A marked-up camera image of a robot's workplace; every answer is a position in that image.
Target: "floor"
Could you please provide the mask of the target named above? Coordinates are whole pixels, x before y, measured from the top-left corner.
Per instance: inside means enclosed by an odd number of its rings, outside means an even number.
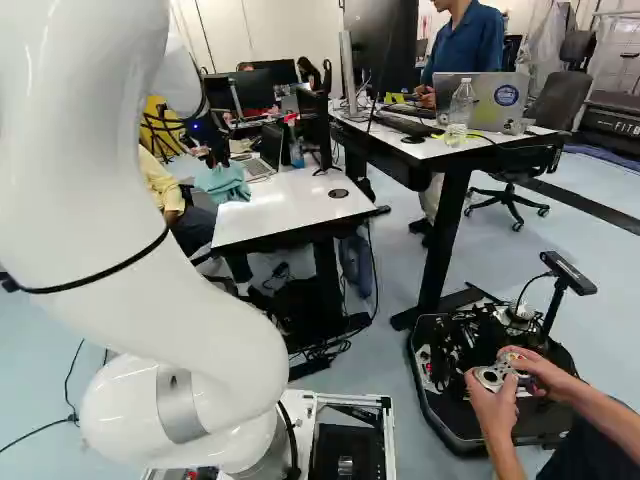
[[[451,455],[424,422],[405,361],[406,333],[395,332],[389,317],[412,306],[422,275],[425,250],[407,232],[407,223],[420,216],[414,193],[375,169],[370,177],[378,204],[393,212],[375,220],[372,228],[380,279],[380,311],[374,325],[353,339],[352,348],[334,367],[296,382],[294,388],[327,393],[382,393],[392,396],[396,409],[397,469],[400,479],[491,478],[486,460],[459,460]],[[587,198],[640,218],[637,201],[640,178],[599,160],[566,155],[558,172],[544,181],[573,190]],[[482,173],[472,184],[503,188]],[[530,191],[522,195],[550,203],[551,214],[539,218],[522,209],[526,226],[514,233],[511,217],[501,206],[462,219],[447,278],[447,292],[475,282],[501,297],[515,297],[523,284],[544,268],[539,252],[557,250],[599,287],[592,297],[569,293],[561,307],[552,336],[574,355],[581,375],[607,393],[640,409],[640,364],[629,362],[640,334],[635,295],[640,256],[635,235],[578,210],[548,201]],[[312,273],[309,251],[284,254],[296,276]],[[252,256],[258,277],[264,277],[282,257]],[[535,283],[527,302],[546,309],[552,281]],[[348,294],[350,311],[362,308]],[[22,294],[0,291],[0,378],[3,379],[3,415],[0,445],[53,420],[69,410],[63,398],[63,380],[81,339],[56,323]],[[85,344],[70,381],[70,398],[77,404],[91,376],[100,368],[103,350]],[[548,454],[535,447],[519,449],[533,475]],[[142,469],[113,464],[87,449],[79,430],[62,425],[35,436],[0,455],[0,477],[80,480],[139,479]]]

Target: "person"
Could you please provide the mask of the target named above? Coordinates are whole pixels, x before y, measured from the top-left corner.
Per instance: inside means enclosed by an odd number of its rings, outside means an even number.
[[[187,205],[176,179],[146,148],[139,145],[142,175],[165,222],[187,257],[211,243],[216,227],[216,214]],[[225,260],[238,289],[239,298],[261,310],[268,308],[268,298],[251,285],[253,272],[244,254],[226,255]]]
[[[240,62],[236,66],[236,72],[253,72],[255,67],[251,62]]]
[[[512,366],[543,385],[533,386],[530,393],[566,403],[579,416],[538,480],[640,478],[640,415],[531,350],[509,346],[498,355],[505,352],[520,354],[523,358],[512,360]],[[498,478],[525,479],[511,439],[518,419],[516,377],[509,375],[497,394],[485,389],[471,371],[465,381]]]
[[[312,92],[322,90],[322,79],[320,78],[320,70],[318,70],[307,57],[298,59],[298,70],[300,70],[300,78],[302,83],[309,82]]]
[[[448,10],[451,20],[436,35],[421,85],[415,89],[426,108],[435,108],[435,72],[492,72],[502,68],[504,21],[500,11],[481,5],[478,0],[433,0],[438,12]],[[420,192],[424,218],[409,224],[409,231],[423,234],[422,245],[429,244],[444,174],[434,174],[425,192]]]

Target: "laptop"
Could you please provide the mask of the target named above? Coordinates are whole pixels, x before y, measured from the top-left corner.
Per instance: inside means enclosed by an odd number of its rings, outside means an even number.
[[[288,113],[300,113],[300,108],[298,107],[298,96],[296,95],[296,90],[298,88],[304,88],[305,90],[311,90],[311,86],[309,83],[298,83],[295,85],[289,85],[289,90],[286,92],[286,95],[283,95],[281,100],[280,111],[285,115]]]
[[[265,125],[262,127],[260,153],[232,156],[231,160],[242,164],[247,182],[267,178],[278,173],[283,146],[284,131],[277,125]]]
[[[469,128],[508,133],[513,123],[522,120],[529,94],[529,75],[524,73],[434,73],[436,119],[449,124],[451,97],[462,83],[471,78],[476,106]]]

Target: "black strap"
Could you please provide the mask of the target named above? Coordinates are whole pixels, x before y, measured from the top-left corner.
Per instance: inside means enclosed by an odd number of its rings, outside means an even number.
[[[160,244],[167,238],[169,234],[169,227],[165,227],[163,232],[160,234],[158,238],[156,238],[151,245],[146,247],[144,250],[136,253],[133,257],[128,258],[124,262],[121,262],[117,265],[114,265],[111,268],[103,270],[100,273],[96,273],[89,277],[82,278],[80,280],[74,280],[73,282],[63,283],[62,285],[56,285],[55,287],[43,287],[43,288],[28,288],[20,285],[15,280],[8,280],[8,282],[12,282],[18,290],[22,290],[23,292],[30,293],[31,295],[47,295],[49,293],[59,293],[64,292],[65,290],[73,290],[74,288],[84,287],[89,285],[90,283],[95,283],[103,278],[107,278],[114,273],[118,273],[120,270],[124,270],[130,265],[133,265],[138,260],[142,260],[144,257],[153,252],[156,248],[160,246]]]

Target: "plastic bottle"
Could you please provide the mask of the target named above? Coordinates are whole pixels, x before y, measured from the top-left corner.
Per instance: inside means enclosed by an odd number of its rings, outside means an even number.
[[[304,168],[304,155],[302,154],[302,142],[299,138],[296,138],[295,126],[298,114],[293,113],[287,115],[284,120],[289,125],[289,131],[291,132],[291,143],[289,144],[289,153],[291,156],[291,166],[294,168]]]
[[[462,83],[451,98],[449,125],[444,141],[450,147],[459,147],[467,136],[476,94],[471,87],[471,78],[463,78]]]

